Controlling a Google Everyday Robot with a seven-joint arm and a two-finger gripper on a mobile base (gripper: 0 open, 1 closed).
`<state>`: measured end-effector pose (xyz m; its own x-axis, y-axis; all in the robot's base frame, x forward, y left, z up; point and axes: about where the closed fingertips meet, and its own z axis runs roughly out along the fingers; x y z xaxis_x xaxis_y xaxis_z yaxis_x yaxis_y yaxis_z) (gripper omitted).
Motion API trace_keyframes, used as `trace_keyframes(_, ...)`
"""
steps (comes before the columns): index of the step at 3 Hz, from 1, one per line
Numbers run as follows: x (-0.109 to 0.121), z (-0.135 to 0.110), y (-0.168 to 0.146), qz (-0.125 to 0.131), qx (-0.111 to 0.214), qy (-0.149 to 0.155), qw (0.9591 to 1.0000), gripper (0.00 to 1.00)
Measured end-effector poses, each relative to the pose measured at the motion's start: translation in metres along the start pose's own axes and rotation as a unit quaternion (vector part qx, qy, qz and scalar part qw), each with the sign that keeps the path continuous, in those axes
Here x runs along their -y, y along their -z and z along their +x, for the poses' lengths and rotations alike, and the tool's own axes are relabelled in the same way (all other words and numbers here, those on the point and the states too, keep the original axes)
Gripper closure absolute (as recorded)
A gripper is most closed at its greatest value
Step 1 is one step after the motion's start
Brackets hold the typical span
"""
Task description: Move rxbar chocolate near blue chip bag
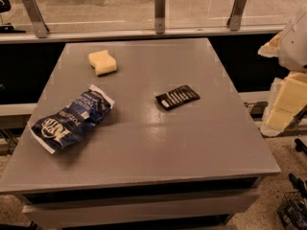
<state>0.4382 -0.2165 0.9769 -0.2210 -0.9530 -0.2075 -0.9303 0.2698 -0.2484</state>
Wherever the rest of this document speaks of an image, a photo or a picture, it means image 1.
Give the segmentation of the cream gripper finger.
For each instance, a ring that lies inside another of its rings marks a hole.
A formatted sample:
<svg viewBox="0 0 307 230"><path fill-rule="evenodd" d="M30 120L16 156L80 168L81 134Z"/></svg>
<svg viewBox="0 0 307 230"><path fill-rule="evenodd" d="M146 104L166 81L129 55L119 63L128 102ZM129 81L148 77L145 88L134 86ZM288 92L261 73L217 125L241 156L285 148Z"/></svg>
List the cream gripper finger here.
<svg viewBox="0 0 307 230"><path fill-rule="evenodd" d="M277 58L279 51L279 41L281 37L281 32L276 34L270 41L265 43L258 50L258 54L265 58Z"/></svg>
<svg viewBox="0 0 307 230"><path fill-rule="evenodd" d="M279 135L306 106L306 73L290 72L284 79L275 78L262 116L261 133L268 137Z"/></svg>

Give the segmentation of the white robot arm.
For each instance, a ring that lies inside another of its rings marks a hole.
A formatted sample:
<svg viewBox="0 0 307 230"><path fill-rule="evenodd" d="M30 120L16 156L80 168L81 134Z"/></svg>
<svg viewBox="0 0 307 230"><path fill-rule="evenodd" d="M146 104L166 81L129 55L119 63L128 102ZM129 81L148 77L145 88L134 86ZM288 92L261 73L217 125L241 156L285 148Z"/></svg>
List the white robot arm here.
<svg viewBox="0 0 307 230"><path fill-rule="evenodd" d="M292 16L280 33L261 46L258 54L277 58L279 65L289 70L284 79L273 80L262 116L261 133L274 137L293 124L307 106L307 5Z"/></svg>

